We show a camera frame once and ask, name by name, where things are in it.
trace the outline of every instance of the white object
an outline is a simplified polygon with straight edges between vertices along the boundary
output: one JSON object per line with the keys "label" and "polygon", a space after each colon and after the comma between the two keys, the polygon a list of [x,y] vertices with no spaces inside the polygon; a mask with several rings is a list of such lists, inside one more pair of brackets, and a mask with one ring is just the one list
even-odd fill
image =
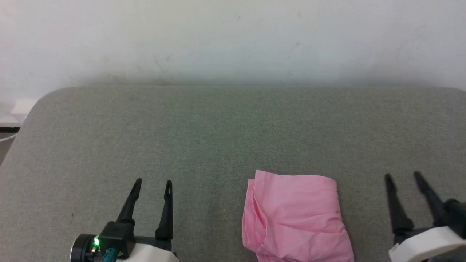
{"label": "white object", "polygon": [[20,123],[13,116],[0,115],[0,126],[20,126]]}
{"label": "white object", "polygon": [[128,259],[118,259],[117,262],[179,262],[170,251],[146,244],[136,244]]}
{"label": "white object", "polygon": [[37,99],[23,99],[18,100],[14,104],[11,113],[14,115],[27,115],[31,111],[32,107],[37,103]]}
{"label": "white object", "polygon": [[9,136],[7,138],[2,138],[2,139],[0,139],[0,142],[4,142],[4,141],[10,140],[10,139],[13,139],[14,137],[16,137],[16,134],[14,134],[12,136]]}
{"label": "white object", "polygon": [[466,247],[466,240],[449,227],[439,227],[396,244],[388,251],[388,255],[392,262],[420,262],[460,247]]}

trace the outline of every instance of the gray fabric surface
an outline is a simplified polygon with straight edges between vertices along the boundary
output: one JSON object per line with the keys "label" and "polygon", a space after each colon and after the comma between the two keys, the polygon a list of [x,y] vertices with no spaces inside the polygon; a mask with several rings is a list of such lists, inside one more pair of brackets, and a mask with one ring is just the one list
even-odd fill
{"label": "gray fabric surface", "polygon": [[181,261],[256,261],[241,242],[256,169],[338,183],[357,261],[389,261],[383,175],[416,226],[432,219],[421,170],[466,199],[466,93],[418,88],[112,87],[53,92],[0,167],[2,261],[68,261],[80,233],[116,219],[143,179],[136,234],[153,235],[167,179]]}
{"label": "gray fabric surface", "polygon": [[[0,133],[0,140],[8,138],[13,136],[14,134],[12,133]],[[13,144],[14,138],[1,141],[0,142],[0,165],[3,162],[3,159],[8,153],[8,150],[10,150],[11,144]]]}

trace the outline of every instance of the pink towel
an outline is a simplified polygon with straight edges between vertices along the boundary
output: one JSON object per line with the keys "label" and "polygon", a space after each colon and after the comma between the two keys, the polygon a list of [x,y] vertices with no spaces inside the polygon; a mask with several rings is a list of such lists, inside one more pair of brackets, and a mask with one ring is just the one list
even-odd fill
{"label": "pink towel", "polygon": [[243,245],[259,262],[353,262],[336,182],[257,170],[247,185]]}

